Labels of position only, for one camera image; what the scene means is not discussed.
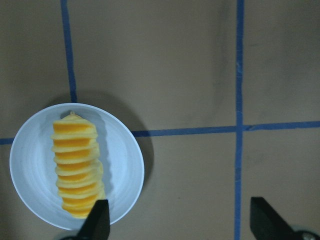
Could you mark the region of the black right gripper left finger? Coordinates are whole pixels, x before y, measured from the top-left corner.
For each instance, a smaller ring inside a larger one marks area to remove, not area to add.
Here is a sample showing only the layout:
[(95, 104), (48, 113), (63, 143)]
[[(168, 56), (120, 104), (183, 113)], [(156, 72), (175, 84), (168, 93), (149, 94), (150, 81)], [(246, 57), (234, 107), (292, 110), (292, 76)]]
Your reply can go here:
[(97, 200), (76, 235), (77, 240), (107, 240), (111, 231), (107, 199)]

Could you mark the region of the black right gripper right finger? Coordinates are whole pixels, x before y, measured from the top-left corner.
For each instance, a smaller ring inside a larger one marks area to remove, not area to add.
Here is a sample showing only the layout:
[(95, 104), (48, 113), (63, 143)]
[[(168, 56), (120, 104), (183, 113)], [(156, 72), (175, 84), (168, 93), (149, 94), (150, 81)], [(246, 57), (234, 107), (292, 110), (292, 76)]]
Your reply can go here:
[(263, 197), (251, 197), (249, 226), (256, 240), (294, 240), (295, 232)]

